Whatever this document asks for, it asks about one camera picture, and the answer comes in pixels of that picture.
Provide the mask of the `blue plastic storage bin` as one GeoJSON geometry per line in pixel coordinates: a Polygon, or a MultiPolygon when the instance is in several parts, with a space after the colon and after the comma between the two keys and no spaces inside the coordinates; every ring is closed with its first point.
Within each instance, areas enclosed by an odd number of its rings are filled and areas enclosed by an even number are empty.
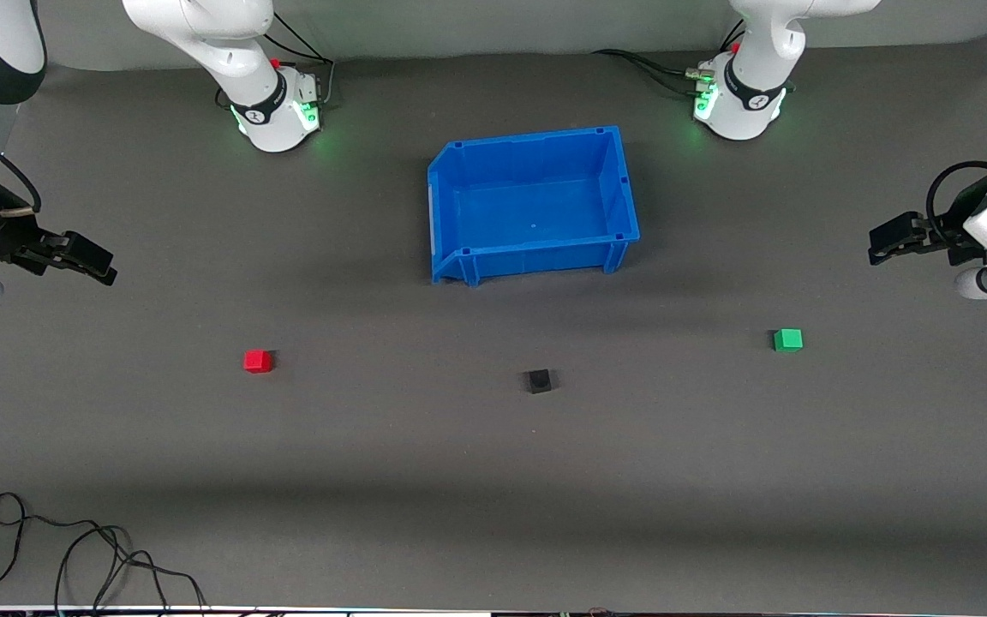
{"type": "Polygon", "coordinates": [[[616,126],[452,141],[428,164],[431,280],[615,273],[641,238],[616,126]]]}

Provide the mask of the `grey table mat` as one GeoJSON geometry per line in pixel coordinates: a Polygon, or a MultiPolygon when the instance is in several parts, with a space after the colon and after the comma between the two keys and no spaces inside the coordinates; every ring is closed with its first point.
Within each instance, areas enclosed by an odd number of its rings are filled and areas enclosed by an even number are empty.
{"type": "Polygon", "coordinates": [[[610,57],[353,62],[267,155],[203,71],[55,68],[7,153],[120,274],[0,263],[0,493],[219,605],[987,614],[987,302],[866,256],[987,159],[987,38],[793,79],[728,143],[610,57]],[[622,269],[431,284],[448,141],[599,125],[622,269]]]}

